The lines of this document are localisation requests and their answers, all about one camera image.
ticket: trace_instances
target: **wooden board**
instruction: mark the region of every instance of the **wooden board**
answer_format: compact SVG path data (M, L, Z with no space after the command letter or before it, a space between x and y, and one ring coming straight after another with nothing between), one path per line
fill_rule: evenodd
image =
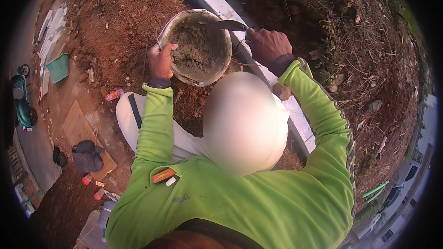
M80 103L75 100L66 116L63 123L63 129L71 146L78 144L80 141L92 140L95 141L95 133L91 125L85 118L85 114L80 108ZM96 146L105 148L97 138ZM103 168L98 172L92 172L92 177L97 181L102 181L103 178L117 167L117 163L105 149L104 153L100 153L103 160Z

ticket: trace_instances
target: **white car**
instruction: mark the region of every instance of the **white car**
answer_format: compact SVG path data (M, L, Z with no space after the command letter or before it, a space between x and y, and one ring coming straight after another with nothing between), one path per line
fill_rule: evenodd
M366 228L364 231L362 231L358 236L358 238L362 238L365 237L367 235L369 235L369 233L374 229L375 224L377 224L377 222L380 220L381 218L381 213L378 213L374 219L372 220L371 224L369 225L368 228Z

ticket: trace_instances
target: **scooter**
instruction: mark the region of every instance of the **scooter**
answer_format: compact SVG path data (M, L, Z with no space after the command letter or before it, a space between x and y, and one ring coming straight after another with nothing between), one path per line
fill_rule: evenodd
M37 111L32 108L28 102L28 93L26 85L26 78L30 74L30 68L27 64L19 66L17 69L17 74L14 75L9 81L11 82L13 90L21 90L22 97L20 99L14 98L15 110L17 112L17 117L15 121L15 126L19 124L23 126L25 132L32 131L32 126L37 123Z

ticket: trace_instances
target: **dark sleeve cuff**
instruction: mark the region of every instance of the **dark sleeve cuff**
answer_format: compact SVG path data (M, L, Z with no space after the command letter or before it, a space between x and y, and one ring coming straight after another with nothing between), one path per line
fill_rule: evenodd
M269 71L272 72L275 76L280 77L292 64L292 62L295 61L295 59L296 58L291 53L281 55L271 63L271 65L269 66Z
M148 86L154 87L157 89L166 89L171 85L171 80L163 77L151 76L149 78Z

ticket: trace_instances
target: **green long-sleeve shirt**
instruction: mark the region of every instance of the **green long-sleeve shirt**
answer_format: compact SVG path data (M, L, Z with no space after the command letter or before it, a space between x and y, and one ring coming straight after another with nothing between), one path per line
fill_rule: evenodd
M205 219L265 249L336 248L351 229L355 202L352 131L335 102L297 59L279 78L316 133L302 171L235 176L203 156L171 164L172 89L147 91L132 175L109 216L110 248L141 248L190 219ZM152 176L172 168L171 186Z

